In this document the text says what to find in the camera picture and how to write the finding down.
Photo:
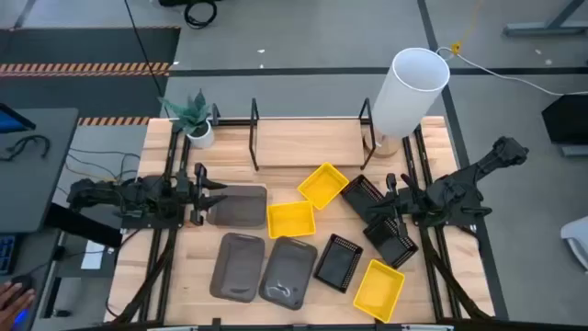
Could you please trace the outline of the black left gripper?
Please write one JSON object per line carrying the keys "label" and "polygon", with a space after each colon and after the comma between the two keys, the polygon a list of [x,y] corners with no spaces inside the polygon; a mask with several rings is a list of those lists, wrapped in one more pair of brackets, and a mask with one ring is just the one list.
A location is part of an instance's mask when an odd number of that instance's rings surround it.
{"label": "black left gripper", "polygon": [[208,211],[217,203],[227,199],[226,195],[205,196],[203,188],[216,190],[226,188],[226,185],[205,177],[206,168],[201,163],[195,164],[194,173],[196,175],[194,181],[188,178],[185,168],[181,168],[175,174],[175,194],[182,204],[192,205],[193,210],[190,212],[190,221],[196,226],[201,226],[204,223],[202,212]]}

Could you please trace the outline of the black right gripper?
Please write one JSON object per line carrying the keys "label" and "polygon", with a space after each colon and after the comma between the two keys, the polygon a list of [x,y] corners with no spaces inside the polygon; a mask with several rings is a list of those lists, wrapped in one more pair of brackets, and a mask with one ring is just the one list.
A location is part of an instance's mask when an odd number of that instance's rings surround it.
{"label": "black right gripper", "polygon": [[367,208],[367,216],[370,218],[369,224],[391,223],[396,225],[399,237],[407,237],[408,230],[402,216],[412,211],[413,198],[410,190],[404,190],[400,193],[397,189],[397,179],[393,173],[386,176],[386,184],[390,199],[378,201],[376,204]]}

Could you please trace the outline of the black plastic basket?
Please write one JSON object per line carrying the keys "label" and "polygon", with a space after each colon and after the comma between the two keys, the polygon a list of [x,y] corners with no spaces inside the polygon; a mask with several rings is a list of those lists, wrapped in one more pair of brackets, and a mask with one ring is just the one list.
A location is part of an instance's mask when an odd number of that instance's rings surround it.
{"label": "black plastic basket", "polygon": [[384,195],[364,175],[350,181],[340,194],[365,223],[377,218],[368,209],[384,199]]}
{"label": "black plastic basket", "polygon": [[399,268],[419,250],[409,235],[399,237],[396,225],[388,222],[368,224],[363,233],[385,263],[393,268]]}
{"label": "black plastic basket", "polygon": [[361,246],[331,234],[313,277],[334,290],[346,293],[362,254]]}

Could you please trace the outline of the grey translucent plastic bin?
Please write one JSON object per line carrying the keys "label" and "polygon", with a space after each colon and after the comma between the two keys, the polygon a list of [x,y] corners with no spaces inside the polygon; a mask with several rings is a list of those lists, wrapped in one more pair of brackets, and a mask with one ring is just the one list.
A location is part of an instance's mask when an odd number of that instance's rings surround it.
{"label": "grey translucent plastic bin", "polygon": [[273,304],[299,310],[304,303],[317,254],[313,245],[279,237],[261,278],[259,295]]}
{"label": "grey translucent plastic bin", "polygon": [[264,186],[237,186],[213,190],[211,197],[224,195],[225,199],[209,209],[207,222],[219,227],[266,227],[267,189]]}
{"label": "grey translucent plastic bin", "polygon": [[257,236],[224,235],[209,285],[210,294],[234,302],[252,302],[257,294],[265,247],[265,241]]}

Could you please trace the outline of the yellow plastic basket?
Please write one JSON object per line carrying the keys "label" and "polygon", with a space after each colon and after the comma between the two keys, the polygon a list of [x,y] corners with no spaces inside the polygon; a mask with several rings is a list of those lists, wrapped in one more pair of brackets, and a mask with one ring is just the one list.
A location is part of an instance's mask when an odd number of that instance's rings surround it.
{"label": "yellow plastic basket", "polygon": [[298,186],[298,192],[318,210],[324,209],[349,179],[331,163],[323,163]]}
{"label": "yellow plastic basket", "polygon": [[388,323],[399,300],[405,276],[398,270],[371,259],[353,305],[380,322]]}
{"label": "yellow plastic basket", "polygon": [[267,231],[271,239],[316,233],[313,206],[308,201],[274,204],[267,207]]}

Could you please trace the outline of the green plant in white pot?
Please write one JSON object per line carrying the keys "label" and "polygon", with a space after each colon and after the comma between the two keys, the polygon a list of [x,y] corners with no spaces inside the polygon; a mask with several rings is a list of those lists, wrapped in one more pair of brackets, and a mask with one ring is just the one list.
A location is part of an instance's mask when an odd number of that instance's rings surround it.
{"label": "green plant in white pot", "polygon": [[206,149],[213,145],[214,133],[209,119],[212,106],[207,103],[202,90],[194,97],[188,97],[185,106],[174,104],[163,97],[159,97],[158,101],[175,113],[172,118],[174,126],[185,134],[194,147]]}

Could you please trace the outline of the white paper sheet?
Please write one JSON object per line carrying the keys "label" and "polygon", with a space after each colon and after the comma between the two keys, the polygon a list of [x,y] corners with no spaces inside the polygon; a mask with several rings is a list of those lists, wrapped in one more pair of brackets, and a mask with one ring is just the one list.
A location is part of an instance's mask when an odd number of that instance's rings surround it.
{"label": "white paper sheet", "polygon": [[103,255],[107,249],[98,243],[88,241],[83,254],[80,268],[83,270],[101,269]]}

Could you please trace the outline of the dark grey desk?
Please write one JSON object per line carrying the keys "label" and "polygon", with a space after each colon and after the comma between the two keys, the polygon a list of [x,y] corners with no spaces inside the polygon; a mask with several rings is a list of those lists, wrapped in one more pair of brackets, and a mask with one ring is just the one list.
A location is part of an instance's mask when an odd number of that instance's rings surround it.
{"label": "dark grey desk", "polygon": [[18,113],[36,129],[0,134],[0,234],[34,233],[42,227],[79,117],[76,108]]}

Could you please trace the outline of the black mat with hazard stripes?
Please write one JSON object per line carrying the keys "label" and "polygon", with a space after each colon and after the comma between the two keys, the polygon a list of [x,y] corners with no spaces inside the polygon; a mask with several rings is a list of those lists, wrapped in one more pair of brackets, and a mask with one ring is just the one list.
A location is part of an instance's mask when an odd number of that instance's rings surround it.
{"label": "black mat with hazard stripes", "polygon": [[76,108],[81,126],[164,116],[178,27],[0,29],[0,102]]}

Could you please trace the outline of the black computer mouse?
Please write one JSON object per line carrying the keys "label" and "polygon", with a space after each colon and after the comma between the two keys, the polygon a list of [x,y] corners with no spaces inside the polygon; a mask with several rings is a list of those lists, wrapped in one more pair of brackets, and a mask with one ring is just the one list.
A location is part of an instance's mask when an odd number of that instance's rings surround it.
{"label": "black computer mouse", "polygon": [[34,288],[34,279],[30,275],[19,275],[15,276],[10,280],[13,285],[20,284],[20,288],[17,290],[16,296],[20,296],[26,291]]}

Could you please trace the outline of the computer monitor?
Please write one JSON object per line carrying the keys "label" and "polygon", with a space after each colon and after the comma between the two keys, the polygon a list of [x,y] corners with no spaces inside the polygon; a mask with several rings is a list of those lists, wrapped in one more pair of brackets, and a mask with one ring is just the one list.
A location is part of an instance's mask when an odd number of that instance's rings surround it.
{"label": "computer monitor", "polygon": [[35,123],[17,113],[8,105],[0,103],[0,134],[33,131],[35,129]]}

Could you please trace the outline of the black keyboard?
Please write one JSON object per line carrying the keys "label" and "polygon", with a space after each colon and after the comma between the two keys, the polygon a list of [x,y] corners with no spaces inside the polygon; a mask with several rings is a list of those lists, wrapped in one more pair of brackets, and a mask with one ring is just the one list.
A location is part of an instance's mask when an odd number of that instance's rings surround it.
{"label": "black keyboard", "polygon": [[0,276],[12,273],[17,255],[18,238],[15,234],[0,234]]}

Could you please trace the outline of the person's hand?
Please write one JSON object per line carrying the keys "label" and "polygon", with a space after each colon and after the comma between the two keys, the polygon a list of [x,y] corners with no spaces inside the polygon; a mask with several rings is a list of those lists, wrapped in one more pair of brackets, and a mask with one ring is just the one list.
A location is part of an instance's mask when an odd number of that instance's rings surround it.
{"label": "person's hand", "polygon": [[0,286],[0,331],[10,331],[17,317],[30,307],[35,291],[23,291],[22,283],[5,282]]}

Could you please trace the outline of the black aluminium table frame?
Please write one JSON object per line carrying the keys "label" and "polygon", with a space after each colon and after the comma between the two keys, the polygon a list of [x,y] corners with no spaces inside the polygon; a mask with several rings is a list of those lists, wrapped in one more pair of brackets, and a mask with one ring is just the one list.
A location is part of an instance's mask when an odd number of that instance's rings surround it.
{"label": "black aluminium table frame", "polygon": [[[318,166],[262,167],[255,171],[248,150],[249,120],[244,124],[215,127],[215,141],[208,149],[192,149],[188,157],[188,175],[194,177],[196,162],[208,169],[213,181],[236,185],[263,184],[267,188],[268,205],[302,201],[298,185]],[[173,123],[167,119],[150,119],[141,150],[139,175],[157,175],[164,171]],[[425,117],[422,131],[433,178],[457,170],[445,120],[440,116]],[[363,173],[379,189],[386,188],[385,176],[391,172],[407,172],[402,151],[390,158],[373,156],[363,172],[356,166],[335,165],[347,178]],[[221,238],[228,232],[261,237],[266,242],[266,259],[275,240],[266,228],[232,230],[189,221],[191,206],[186,208],[185,224],[177,231],[171,271],[158,277],[153,285],[147,318],[157,317],[160,294],[168,284],[164,300],[165,325],[210,325],[213,318],[224,325],[364,325],[375,323],[372,316],[353,306],[353,300],[371,259],[379,254],[363,235],[365,225],[338,195],[323,210],[314,209],[316,233],[297,237],[319,250],[318,258],[331,234],[360,245],[364,252],[345,294],[311,277],[304,303],[297,311],[277,306],[256,295],[251,303],[232,302],[212,297],[209,284]],[[486,314],[497,315],[493,308],[486,274],[475,238],[455,227],[445,227],[447,249],[456,279],[469,297]],[[119,253],[109,294],[113,311],[120,313],[130,303],[147,275],[154,230],[141,230]],[[417,252],[400,268],[405,282],[391,316],[392,323],[434,322],[435,315],[426,276],[424,254]]]}

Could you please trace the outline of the wooden shelf black metal frame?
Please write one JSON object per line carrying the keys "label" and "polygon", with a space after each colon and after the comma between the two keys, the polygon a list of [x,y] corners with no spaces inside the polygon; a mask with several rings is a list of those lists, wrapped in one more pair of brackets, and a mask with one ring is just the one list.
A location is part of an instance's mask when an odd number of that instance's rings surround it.
{"label": "wooden shelf black metal frame", "polygon": [[370,100],[355,117],[262,118],[251,101],[248,150],[254,170],[325,162],[365,169],[376,151]]}

